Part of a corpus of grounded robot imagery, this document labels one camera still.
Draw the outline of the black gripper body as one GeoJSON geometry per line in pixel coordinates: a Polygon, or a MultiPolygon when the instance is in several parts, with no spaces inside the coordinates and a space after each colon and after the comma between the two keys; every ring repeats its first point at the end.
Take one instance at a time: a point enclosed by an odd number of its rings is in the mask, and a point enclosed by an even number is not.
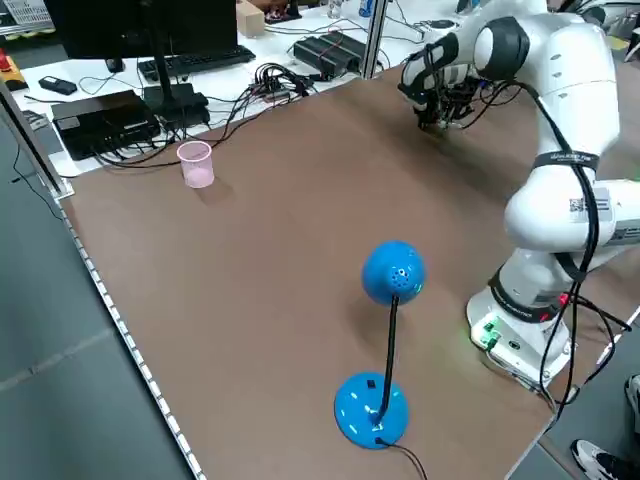
{"type": "Polygon", "coordinates": [[[420,120],[461,120],[473,112],[474,90],[467,87],[429,90],[422,95],[425,103],[413,107],[420,120]]]}

